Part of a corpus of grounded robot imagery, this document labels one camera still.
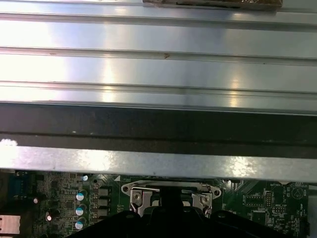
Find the metal panel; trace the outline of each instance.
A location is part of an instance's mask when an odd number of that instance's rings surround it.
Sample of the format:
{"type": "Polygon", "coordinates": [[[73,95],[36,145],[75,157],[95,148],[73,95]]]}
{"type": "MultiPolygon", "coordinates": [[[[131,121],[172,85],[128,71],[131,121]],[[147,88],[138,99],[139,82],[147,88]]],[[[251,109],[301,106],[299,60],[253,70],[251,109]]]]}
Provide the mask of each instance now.
{"type": "Polygon", "coordinates": [[[317,7],[1,1],[0,100],[310,113],[317,7]]]}
{"type": "Polygon", "coordinates": [[[4,169],[316,182],[317,160],[0,146],[4,169]]]}

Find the metal bracket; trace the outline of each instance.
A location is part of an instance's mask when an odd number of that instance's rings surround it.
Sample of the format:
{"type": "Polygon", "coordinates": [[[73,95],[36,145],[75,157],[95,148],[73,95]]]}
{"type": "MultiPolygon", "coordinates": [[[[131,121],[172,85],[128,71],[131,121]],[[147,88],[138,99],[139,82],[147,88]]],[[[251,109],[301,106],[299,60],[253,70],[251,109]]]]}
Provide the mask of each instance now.
{"type": "MultiPolygon", "coordinates": [[[[219,188],[199,182],[140,180],[123,185],[121,190],[130,196],[131,210],[143,216],[145,209],[159,204],[157,201],[151,203],[151,197],[154,192],[159,192],[162,186],[183,187],[182,193],[191,194],[192,206],[200,209],[208,218],[211,214],[212,200],[221,196],[219,188]]],[[[188,202],[184,202],[184,206],[188,205],[190,205],[188,202]]]]}

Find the connector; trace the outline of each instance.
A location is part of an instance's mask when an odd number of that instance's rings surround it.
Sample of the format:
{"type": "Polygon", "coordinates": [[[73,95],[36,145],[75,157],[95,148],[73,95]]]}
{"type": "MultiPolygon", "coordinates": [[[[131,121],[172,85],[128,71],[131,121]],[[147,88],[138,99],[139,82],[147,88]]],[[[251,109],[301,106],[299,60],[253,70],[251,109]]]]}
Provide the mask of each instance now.
{"type": "Polygon", "coordinates": [[[20,216],[0,215],[0,236],[20,234],[20,216]]]}

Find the motherboard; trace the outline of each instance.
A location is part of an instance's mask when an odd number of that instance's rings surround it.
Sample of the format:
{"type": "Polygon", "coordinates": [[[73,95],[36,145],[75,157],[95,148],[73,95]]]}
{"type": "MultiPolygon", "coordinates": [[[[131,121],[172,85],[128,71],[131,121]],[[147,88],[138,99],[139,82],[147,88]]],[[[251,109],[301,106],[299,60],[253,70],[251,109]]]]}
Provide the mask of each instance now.
{"type": "Polygon", "coordinates": [[[290,237],[304,238],[308,235],[308,185],[301,182],[59,172],[14,172],[1,179],[5,184],[1,187],[2,193],[5,190],[7,194],[0,200],[2,206],[10,201],[24,204],[28,201],[32,207],[32,215],[28,219],[29,223],[32,221],[32,229],[23,231],[21,237],[64,238],[107,216],[129,210],[128,184],[138,181],[208,184],[217,189],[211,213],[226,210],[290,237]]]}

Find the electrolytic capacitor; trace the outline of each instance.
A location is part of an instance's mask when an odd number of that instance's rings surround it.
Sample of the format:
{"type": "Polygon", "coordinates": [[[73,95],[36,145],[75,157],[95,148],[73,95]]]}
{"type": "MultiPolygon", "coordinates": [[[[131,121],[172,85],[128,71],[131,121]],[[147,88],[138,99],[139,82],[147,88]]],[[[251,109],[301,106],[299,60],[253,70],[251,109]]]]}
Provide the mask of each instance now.
{"type": "Polygon", "coordinates": [[[87,191],[86,190],[80,190],[79,193],[76,195],[77,201],[82,201],[87,197],[87,191]]]}
{"type": "Polygon", "coordinates": [[[75,228],[80,230],[83,229],[86,224],[86,219],[84,217],[79,218],[79,220],[75,223],[75,228]]]}
{"type": "Polygon", "coordinates": [[[51,209],[49,211],[46,212],[46,221],[50,222],[51,220],[55,219],[56,217],[58,217],[60,215],[60,211],[57,209],[51,209]]]}
{"type": "Polygon", "coordinates": [[[39,204],[47,199],[47,196],[45,194],[38,194],[33,197],[33,203],[39,204]]]}
{"type": "Polygon", "coordinates": [[[89,175],[88,175],[88,174],[83,174],[83,175],[81,176],[81,180],[82,180],[82,181],[88,181],[88,179],[89,179],[89,175]]]}
{"type": "Polygon", "coordinates": [[[76,215],[77,216],[82,216],[86,212],[87,206],[85,204],[80,204],[76,208],[76,215]]]}

